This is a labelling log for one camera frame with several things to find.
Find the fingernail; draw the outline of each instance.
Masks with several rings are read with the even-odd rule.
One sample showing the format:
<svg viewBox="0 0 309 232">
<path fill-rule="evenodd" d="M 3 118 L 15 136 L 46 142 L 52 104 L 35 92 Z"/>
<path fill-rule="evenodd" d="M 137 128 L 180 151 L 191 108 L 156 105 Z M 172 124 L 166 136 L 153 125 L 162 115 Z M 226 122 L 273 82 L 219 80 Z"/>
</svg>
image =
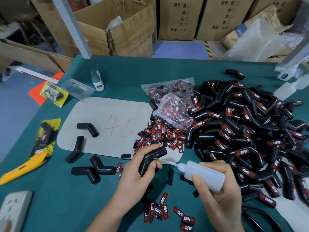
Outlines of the fingernail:
<svg viewBox="0 0 309 232">
<path fill-rule="evenodd" d="M 154 161 L 152 162 L 152 166 L 153 166 L 154 168 L 157 166 L 157 161 L 156 161 L 156 160 L 154 160 Z"/>
<path fill-rule="evenodd" d="M 198 175 L 192 175 L 192 180 L 196 186 L 201 184 L 201 178 Z"/>
</svg>

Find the yellow utility knife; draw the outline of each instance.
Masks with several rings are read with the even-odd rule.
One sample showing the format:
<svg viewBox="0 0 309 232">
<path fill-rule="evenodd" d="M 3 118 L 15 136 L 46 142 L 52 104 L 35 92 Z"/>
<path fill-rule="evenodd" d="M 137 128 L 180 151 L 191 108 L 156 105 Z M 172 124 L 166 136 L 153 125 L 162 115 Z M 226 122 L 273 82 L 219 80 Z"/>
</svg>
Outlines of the yellow utility knife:
<svg viewBox="0 0 309 232">
<path fill-rule="evenodd" d="M 46 157 L 49 157 L 49 156 L 51 156 L 51 154 L 48 152 L 42 152 L 42 153 L 32 156 L 26 163 L 2 175 L 2 177 L 0 178 L 0 185 L 4 185 L 26 174 L 27 172 L 30 172 L 33 169 L 36 169 L 37 167 L 44 164 L 46 162 Z"/>
</svg>

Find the green table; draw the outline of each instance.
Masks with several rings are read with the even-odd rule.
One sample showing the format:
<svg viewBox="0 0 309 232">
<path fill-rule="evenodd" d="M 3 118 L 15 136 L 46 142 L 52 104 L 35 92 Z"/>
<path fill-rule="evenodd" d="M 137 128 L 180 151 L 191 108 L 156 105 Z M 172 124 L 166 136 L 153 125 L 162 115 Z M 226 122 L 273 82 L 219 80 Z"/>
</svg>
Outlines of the green table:
<svg viewBox="0 0 309 232">
<path fill-rule="evenodd" d="M 278 73 L 273 71 L 274 66 L 273 63 L 104 56 L 93 56 L 86 60 L 77 56 L 59 85 L 69 78 L 74 78 L 93 86 L 90 71 L 92 68 L 97 68 L 103 78 L 105 89 L 102 92 L 95 92 L 94 97 L 148 102 L 149 97 L 141 89 L 141 84 L 187 77 L 194 77 L 196 85 L 210 79 L 231 80 L 234 78 L 225 75 L 224 71 L 226 68 L 232 68 L 246 75 L 243 82 L 249 87 L 261 84 L 265 90 L 275 91 L 283 82 L 276 78 Z M 309 109 L 306 94 L 308 94 L 308 89 L 297 91 L 289 98 L 291 101 L 305 100 L 305 105 L 296 108 L 294 112 L 297 118 L 305 121 Z M 28 160 L 42 120 L 62 118 L 62 125 L 77 102 L 77 99 L 69 97 L 62 108 L 53 105 L 50 101 L 45 102 L 2 162 L 0 175 Z M 84 154 L 74 164 L 67 164 L 64 159 L 69 153 L 56 145 L 51 159 L 44 166 L 0 186 L 0 202 L 11 192 L 34 191 L 24 232 L 84 231 L 113 195 L 119 181 L 118 175 L 102 176 L 100 183 L 92 185 L 87 176 L 72 176 L 70 174 L 71 168 L 74 166 L 91 166 L 89 159 L 92 155 Z M 102 156 L 101 160 L 106 166 L 116 166 L 121 161 L 118 158 L 106 156 Z M 193 150 L 186 149 L 180 163 L 186 163 L 188 160 L 199 161 Z M 194 231 L 215 231 L 207 218 L 200 197 L 194 198 L 193 196 L 195 187 L 180 181 L 180 174 L 177 170 L 174 174 L 173 185 L 166 185 L 168 169 L 169 166 L 164 166 L 156 174 L 152 181 L 154 189 L 148 197 L 158 201 L 164 191 L 168 192 L 166 203 L 169 206 L 170 219 L 167 221 L 154 219 L 152 224 L 144 224 L 143 205 L 138 203 L 123 218 L 119 231 L 157 231 L 158 229 L 179 231 L 181 219 L 172 212 L 173 206 L 196 218 L 197 223 L 194 226 Z M 276 218 L 284 231 L 292 231 L 276 210 L 270 209 L 256 200 L 252 200 L 246 205 L 267 211 Z M 265 222 L 262 217 L 255 216 L 255 218 L 261 223 Z M 253 231 L 246 222 L 243 224 L 248 231 Z M 264 227 L 266 231 L 270 230 L 268 225 L 264 225 Z"/>
</svg>

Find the red handwritten number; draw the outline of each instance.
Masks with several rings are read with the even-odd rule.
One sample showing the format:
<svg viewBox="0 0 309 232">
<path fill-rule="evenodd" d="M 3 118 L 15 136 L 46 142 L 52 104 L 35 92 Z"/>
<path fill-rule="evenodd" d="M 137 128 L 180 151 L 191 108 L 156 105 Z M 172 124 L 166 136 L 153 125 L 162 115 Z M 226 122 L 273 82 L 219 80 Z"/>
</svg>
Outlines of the red handwritten number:
<svg viewBox="0 0 309 232">
<path fill-rule="evenodd" d="M 127 124 L 126 124 L 126 128 L 127 128 L 128 130 L 130 130 L 130 129 L 128 128 L 128 124 L 129 124 L 130 120 L 131 120 L 131 118 L 128 120 L 128 122 L 127 122 Z M 131 131 L 131 133 L 130 133 L 129 135 L 121 136 L 121 137 L 127 137 L 127 136 L 132 135 L 132 134 L 133 134 L 133 131 L 132 131 L 132 130 L 130 130 L 130 131 Z"/>
<path fill-rule="evenodd" d="M 110 127 L 110 128 L 105 128 L 106 125 L 107 125 L 107 123 L 110 121 L 110 119 L 111 119 L 112 117 L 113 117 L 113 116 L 111 116 L 111 117 L 108 119 L 108 121 L 106 122 L 106 124 L 105 124 L 104 127 L 103 127 L 104 129 L 112 129 L 112 130 L 111 130 L 111 136 L 112 136 L 112 134 L 113 134 L 113 129 L 114 129 L 114 128 L 119 128 L 119 126 L 115 126 L 116 121 L 117 121 L 118 118 L 116 118 L 116 120 L 115 120 L 115 122 L 114 122 L 114 124 L 113 124 L 112 127 Z"/>
</svg>

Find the metal post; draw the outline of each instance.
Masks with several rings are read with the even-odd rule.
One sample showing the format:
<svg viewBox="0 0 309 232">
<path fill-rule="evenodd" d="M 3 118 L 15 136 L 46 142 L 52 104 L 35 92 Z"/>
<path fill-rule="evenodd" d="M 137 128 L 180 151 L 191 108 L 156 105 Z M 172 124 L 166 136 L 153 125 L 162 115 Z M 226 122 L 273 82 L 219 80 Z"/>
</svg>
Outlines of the metal post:
<svg viewBox="0 0 309 232">
<path fill-rule="evenodd" d="M 309 52 L 309 36 L 306 36 L 298 46 L 275 67 L 275 71 L 283 71 L 301 61 L 301 59 Z"/>
<path fill-rule="evenodd" d="M 92 56 L 91 50 L 83 35 L 82 30 L 75 19 L 73 11 L 68 3 L 68 0 L 52 0 L 59 11 L 64 23 L 66 24 L 71 36 L 73 37 L 83 58 L 90 59 Z"/>
</svg>

